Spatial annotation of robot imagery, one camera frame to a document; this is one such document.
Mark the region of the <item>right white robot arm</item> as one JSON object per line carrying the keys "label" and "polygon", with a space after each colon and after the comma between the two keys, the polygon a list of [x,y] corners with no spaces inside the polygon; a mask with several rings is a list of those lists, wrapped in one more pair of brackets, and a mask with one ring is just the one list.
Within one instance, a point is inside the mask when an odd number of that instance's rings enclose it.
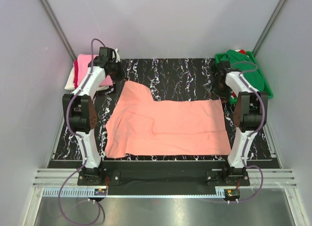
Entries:
{"label": "right white robot arm", "polygon": [[245,175],[251,144],[267,119],[268,94],[253,87],[244,77],[245,73],[257,71],[258,66],[252,62],[246,63],[254,66],[254,69],[242,72],[227,60],[220,61],[211,90],[212,95],[226,101],[232,93],[237,96],[233,118],[236,127],[235,139],[221,173],[223,183],[229,186]]}

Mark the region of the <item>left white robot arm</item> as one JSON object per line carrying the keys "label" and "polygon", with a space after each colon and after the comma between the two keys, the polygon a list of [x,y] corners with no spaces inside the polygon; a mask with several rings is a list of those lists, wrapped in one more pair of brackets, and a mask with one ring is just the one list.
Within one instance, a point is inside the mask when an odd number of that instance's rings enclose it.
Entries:
{"label": "left white robot arm", "polygon": [[99,169],[101,157],[97,150],[94,130],[98,115],[93,97],[101,82],[110,76],[112,80],[122,78],[120,57],[115,49],[100,47],[99,54],[91,57],[88,70],[82,82],[70,94],[62,97],[64,122],[68,131],[75,136],[82,154],[82,170],[94,185],[105,180],[104,171]]}

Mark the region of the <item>salmon pink t shirt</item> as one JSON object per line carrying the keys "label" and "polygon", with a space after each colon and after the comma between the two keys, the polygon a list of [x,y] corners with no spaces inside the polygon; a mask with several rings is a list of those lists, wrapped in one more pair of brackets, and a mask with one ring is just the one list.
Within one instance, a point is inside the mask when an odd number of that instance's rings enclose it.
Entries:
{"label": "salmon pink t shirt", "polygon": [[228,155],[220,100],[155,101],[148,87],[127,81],[105,125],[108,158],[131,155]]}

